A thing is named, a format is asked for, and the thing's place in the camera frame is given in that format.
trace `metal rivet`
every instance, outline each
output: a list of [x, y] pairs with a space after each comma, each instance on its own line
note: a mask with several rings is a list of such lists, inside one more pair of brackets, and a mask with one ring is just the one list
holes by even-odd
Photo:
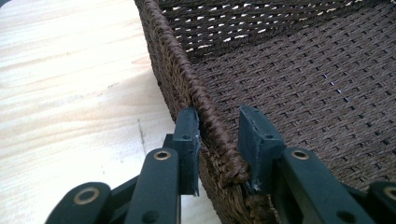
[[[83, 205], [93, 202], [97, 197], [99, 197], [99, 189], [94, 187], [88, 187], [79, 191], [74, 198], [74, 203]], [[92, 195], [88, 198], [81, 198], [83, 194], [91, 193]]]
[[390, 197], [393, 201], [396, 201], [396, 187], [385, 187], [384, 193]]
[[302, 161], [309, 159], [309, 155], [301, 150], [293, 150], [291, 156]]
[[159, 151], [154, 154], [155, 160], [164, 161], [171, 157], [171, 153], [168, 151]]

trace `wooden table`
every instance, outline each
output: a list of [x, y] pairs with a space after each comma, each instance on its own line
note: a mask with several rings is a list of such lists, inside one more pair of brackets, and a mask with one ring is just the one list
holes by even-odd
[[[43, 223], [67, 191], [138, 175], [175, 124], [133, 0], [0, 8], [0, 222]], [[182, 197], [182, 223], [219, 223]]]

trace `light wood surface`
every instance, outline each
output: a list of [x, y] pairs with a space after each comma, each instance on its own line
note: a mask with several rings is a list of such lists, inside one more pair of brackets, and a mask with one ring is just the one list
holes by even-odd
[[[44, 223], [85, 182], [115, 188], [174, 128], [133, 0], [0, 8], [0, 223]], [[201, 193], [182, 223], [219, 223]]]

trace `brown woven material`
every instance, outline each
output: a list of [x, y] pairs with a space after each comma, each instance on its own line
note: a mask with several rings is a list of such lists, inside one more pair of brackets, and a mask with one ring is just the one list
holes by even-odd
[[201, 178], [221, 221], [276, 221], [268, 198], [240, 185], [249, 178], [235, 147], [240, 105], [257, 106], [288, 146], [315, 151], [354, 188], [396, 181], [394, 5], [226, 2], [136, 0], [173, 118], [198, 110]]

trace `woven rattan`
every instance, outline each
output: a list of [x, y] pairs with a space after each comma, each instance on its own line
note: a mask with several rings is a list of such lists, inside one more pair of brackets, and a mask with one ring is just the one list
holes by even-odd
[[223, 223], [276, 221], [268, 198], [240, 185], [249, 178], [235, 146], [240, 105], [257, 106], [288, 146], [315, 151], [354, 188], [396, 181], [390, 1], [136, 5], [173, 119], [185, 106], [198, 110], [201, 178]]

